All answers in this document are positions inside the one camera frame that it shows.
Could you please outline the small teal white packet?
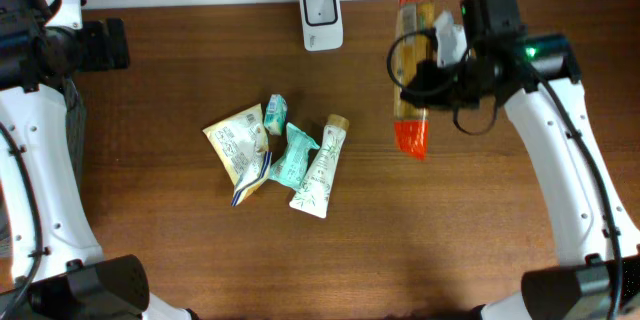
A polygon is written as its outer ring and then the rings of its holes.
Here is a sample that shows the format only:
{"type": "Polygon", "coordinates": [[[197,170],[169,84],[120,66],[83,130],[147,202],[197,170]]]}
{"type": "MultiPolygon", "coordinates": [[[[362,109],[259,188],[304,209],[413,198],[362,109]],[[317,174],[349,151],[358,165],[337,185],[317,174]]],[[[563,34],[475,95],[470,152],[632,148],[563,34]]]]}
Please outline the small teal white packet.
{"type": "Polygon", "coordinates": [[[273,94],[266,107],[263,125],[273,136],[281,136],[286,126],[288,105],[280,94],[273,94]]]}

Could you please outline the white tube with tan cap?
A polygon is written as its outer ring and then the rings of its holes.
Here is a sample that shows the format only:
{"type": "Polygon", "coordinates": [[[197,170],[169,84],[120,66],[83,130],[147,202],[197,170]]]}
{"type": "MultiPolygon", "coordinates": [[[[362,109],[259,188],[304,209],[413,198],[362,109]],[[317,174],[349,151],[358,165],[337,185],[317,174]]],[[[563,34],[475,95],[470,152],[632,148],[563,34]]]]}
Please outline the white tube with tan cap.
{"type": "Polygon", "coordinates": [[[318,218],[326,218],[337,164],[349,125],[349,121],[340,115],[331,114],[328,117],[320,149],[289,203],[291,208],[318,218]]]}

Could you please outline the mint green snack packet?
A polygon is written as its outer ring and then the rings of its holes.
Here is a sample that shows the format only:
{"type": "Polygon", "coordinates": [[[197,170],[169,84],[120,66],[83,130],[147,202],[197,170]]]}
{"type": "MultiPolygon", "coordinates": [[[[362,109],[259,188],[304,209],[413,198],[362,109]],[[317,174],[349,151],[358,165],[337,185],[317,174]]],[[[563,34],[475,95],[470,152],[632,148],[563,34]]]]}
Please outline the mint green snack packet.
{"type": "Polygon", "coordinates": [[[309,152],[318,150],[316,141],[292,123],[286,125],[287,146],[271,166],[269,179],[298,190],[309,166],[309,152]]]}

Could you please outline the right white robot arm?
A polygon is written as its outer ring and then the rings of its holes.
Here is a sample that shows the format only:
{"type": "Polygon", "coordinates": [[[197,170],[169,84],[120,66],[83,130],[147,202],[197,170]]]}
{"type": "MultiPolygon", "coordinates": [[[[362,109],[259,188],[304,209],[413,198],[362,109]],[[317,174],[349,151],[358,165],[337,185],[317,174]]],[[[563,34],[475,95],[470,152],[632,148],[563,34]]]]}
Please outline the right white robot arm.
{"type": "Polygon", "coordinates": [[[517,0],[462,0],[455,35],[439,26],[414,65],[386,63],[403,100],[452,113],[494,98],[521,137],[543,192],[556,266],[468,319],[613,319],[639,308],[639,231],[625,210],[589,122],[582,73],[561,34],[530,36],[517,0]]]}

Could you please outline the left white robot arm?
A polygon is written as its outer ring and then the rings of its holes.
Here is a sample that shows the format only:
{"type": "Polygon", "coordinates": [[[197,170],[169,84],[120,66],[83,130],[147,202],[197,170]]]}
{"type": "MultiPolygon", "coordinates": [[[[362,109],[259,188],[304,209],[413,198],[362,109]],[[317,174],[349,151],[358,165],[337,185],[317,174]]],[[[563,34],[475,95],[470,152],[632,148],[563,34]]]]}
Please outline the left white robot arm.
{"type": "Polygon", "coordinates": [[[14,286],[5,319],[190,319],[155,296],[140,260],[106,259],[77,183],[84,105],[77,72],[125,69],[118,18],[84,22],[87,0],[1,0],[1,235],[14,286]]]}

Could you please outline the yellow white snack bag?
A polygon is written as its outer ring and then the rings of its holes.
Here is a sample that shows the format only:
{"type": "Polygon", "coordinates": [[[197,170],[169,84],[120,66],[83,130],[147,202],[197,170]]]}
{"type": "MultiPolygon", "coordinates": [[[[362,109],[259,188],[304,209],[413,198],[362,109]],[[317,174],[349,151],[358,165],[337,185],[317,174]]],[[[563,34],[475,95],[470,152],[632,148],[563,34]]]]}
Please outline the yellow white snack bag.
{"type": "Polygon", "coordinates": [[[231,206],[241,204],[269,177],[272,152],[256,104],[202,130],[220,158],[233,185],[231,206]]]}

